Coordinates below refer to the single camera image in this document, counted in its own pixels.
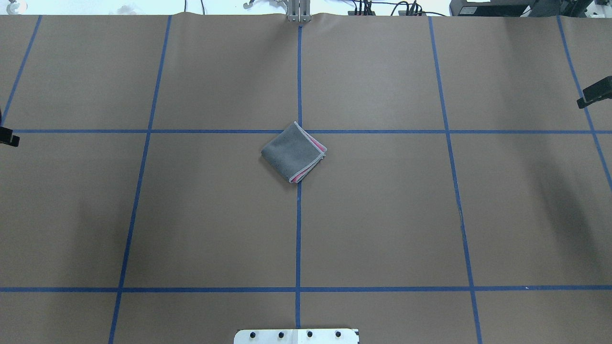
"folded towel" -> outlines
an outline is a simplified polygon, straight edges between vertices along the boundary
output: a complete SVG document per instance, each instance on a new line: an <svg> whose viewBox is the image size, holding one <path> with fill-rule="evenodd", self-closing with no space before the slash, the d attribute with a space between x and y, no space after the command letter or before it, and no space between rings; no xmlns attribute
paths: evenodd
<svg viewBox="0 0 612 344"><path fill-rule="evenodd" d="M270 141L261 155L290 183L301 181L323 159L327 148L296 122Z"/></svg>

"electronic equipment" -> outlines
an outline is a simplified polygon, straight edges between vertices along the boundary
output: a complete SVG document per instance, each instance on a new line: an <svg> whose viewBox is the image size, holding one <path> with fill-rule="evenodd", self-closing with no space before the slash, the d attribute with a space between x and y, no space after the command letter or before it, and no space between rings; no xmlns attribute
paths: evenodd
<svg viewBox="0 0 612 344"><path fill-rule="evenodd" d="M584 11L593 0L535 0L531 7L530 17L586 17Z"/></svg>
<svg viewBox="0 0 612 344"><path fill-rule="evenodd" d="M458 17L520 17L533 0L450 0L450 14Z"/></svg>

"white plate with holes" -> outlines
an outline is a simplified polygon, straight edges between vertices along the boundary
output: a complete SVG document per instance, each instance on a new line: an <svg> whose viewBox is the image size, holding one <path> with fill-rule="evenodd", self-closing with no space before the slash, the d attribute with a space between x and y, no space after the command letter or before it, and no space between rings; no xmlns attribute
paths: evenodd
<svg viewBox="0 0 612 344"><path fill-rule="evenodd" d="M234 336L234 344L359 344L359 330L240 330Z"/></svg>

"black clamp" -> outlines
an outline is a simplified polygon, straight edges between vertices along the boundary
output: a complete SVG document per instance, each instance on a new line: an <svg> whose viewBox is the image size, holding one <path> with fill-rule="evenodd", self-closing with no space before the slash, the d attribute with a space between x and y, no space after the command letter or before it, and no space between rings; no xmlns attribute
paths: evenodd
<svg viewBox="0 0 612 344"><path fill-rule="evenodd" d="M589 105L604 99L612 99L612 76L605 77L598 82L582 90L584 98L576 100L578 108L586 108Z"/></svg>
<svg viewBox="0 0 612 344"><path fill-rule="evenodd" d="M0 111L0 120L2 119L2 111ZM13 135L13 130L5 127L0 127L0 143L8 144L9 146L19 146L19 136Z"/></svg>

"grid line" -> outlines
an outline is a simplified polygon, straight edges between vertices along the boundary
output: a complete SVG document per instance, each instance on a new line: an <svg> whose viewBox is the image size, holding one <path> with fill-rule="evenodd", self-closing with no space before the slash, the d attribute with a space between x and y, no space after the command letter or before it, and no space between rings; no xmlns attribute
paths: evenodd
<svg viewBox="0 0 612 344"><path fill-rule="evenodd" d="M302 126L302 25L297 27L297 123ZM296 329L302 327L302 181L296 197Z"/></svg>
<svg viewBox="0 0 612 344"><path fill-rule="evenodd" d="M444 120L444 130L446 132L446 145L449 150L450 171L453 176L453 185L455 187L455 201L459 211L459 219L461 225L461 236L463 240L463 254L465 257L465 266L468 273L468 283L470 288L474 287L474 277L472 275L472 263L469 257L468 235L465 231L465 221L463 220L463 208L461 206L461 194L459 193L459 183L457 181L457 170L455 169L455 157L453 155L453 145L450 139L449 119L446 113L446 102L444 101L444 90L442 88L442 76L440 74L440 64L438 61L438 50L436 49L436 36L433 29L431 17L427 17L429 22L429 32L431 35L431 49L433 50L433 61L436 67L436 79L438 81L438 92L440 95L440 107L442 109L442 119ZM480 318L478 315L478 304L476 302L476 292L471 289L470 297L472 299L472 312L474 315L474 327L476 328L476 340L478 344L482 344L482 334L480 331Z"/></svg>
<svg viewBox="0 0 612 344"><path fill-rule="evenodd" d="M0 120L0 125L4 125L4 122L6 121L6 116L8 116L9 114L10 104L13 102L13 96L15 96L15 92L17 91L17 86L19 85L19 80L21 79L23 69L26 67L26 62L28 61L28 56L30 55L30 51L32 50L34 39L36 39L36 34L38 33L38 28L40 26L41 21L42 16L39 15L38 20L36 20L36 25L34 26L34 31L32 32L32 37L30 37L30 42L28 43L26 53L23 55L23 60L21 60L21 65L19 66L19 70L17 71L17 76L15 77L13 88L10 90L9 99L7 99L6 101L6 106L4 107L4 117L2 117L2 119Z"/></svg>
<svg viewBox="0 0 612 344"><path fill-rule="evenodd" d="M280 134L283 129L13 129L15 133ZM444 129L307 129L311 134L446 134ZM453 135L612 135L612 130L449 129Z"/></svg>
<svg viewBox="0 0 612 344"><path fill-rule="evenodd" d="M123 293L294 293L293 286L272 287L128 287ZM485 291L597 291L612 285L489 285L489 286L303 286L301 293L438 293ZM117 293L119 288L3 286L0 293Z"/></svg>
<svg viewBox="0 0 612 344"><path fill-rule="evenodd" d="M567 46L567 41L565 40L565 31L563 30L563 24L561 23L561 16L557 16L557 24L559 26L559 33L561 34L561 41L563 42L563 49L565 50L565 57L567 58L567 64L570 67L570 72L572 73L572 78L574 79L574 83L576 84L576 89L578 90L578 96L580 98L584 97L582 93L582 87L580 87L580 82L578 81L578 75L576 74L576 70L573 67L572 55L570 54L569 47ZM593 125L593 120L591 119L591 114L589 113L589 109L587 107L584 108L584 115L586 116L586 120L589 123L589 128L591 128L591 134L593 135L593 141L595 143L595 148L597 148L597 153L599 155L599 160L602 162L603 172L605 173L606 179L608 180L608 186L610 187L610 191L612 191L612 178L610 177L610 171L608 170L608 164L606 163L606 159L603 156L602 147L599 145L599 139L597 138L597 133L595 132L595 126Z"/></svg>
<svg viewBox="0 0 612 344"><path fill-rule="evenodd" d="M147 136L144 141L143 158L140 163L140 171L138 172L138 182L136 183L136 195L134 196L134 205L132 207L132 217L130 219L130 228L127 232L127 239L125 241L125 251L123 256L123 263L121 265L121 274L119 276L119 289L117 290L117 298L115 300L115 308L113 312L113 320L111 322L110 334L108 336L108 344L113 344L115 329L117 328L117 319L119 317L119 308L121 306L121 296L123 294L123 285L125 282L125 272L127 270L127 261L130 256L130 247L132 244L132 235L134 232L134 224L136 222L136 212L138 210L138 201L140 200L140 190L143 185L144 168L147 162L147 155L149 153L149 143L151 142L151 129L153 128L153 120L155 119L155 107L157 105L157 95L159 93L159 84L162 81L163 62L166 57L166 48L168 46L168 35L170 34L170 24L172 23L172 16L168 16L166 24L166 33L163 39L162 56L159 61L159 69L157 71L157 80L155 82L155 91L153 92L153 102L151 104L151 114L149 115L149 127L147 128Z"/></svg>

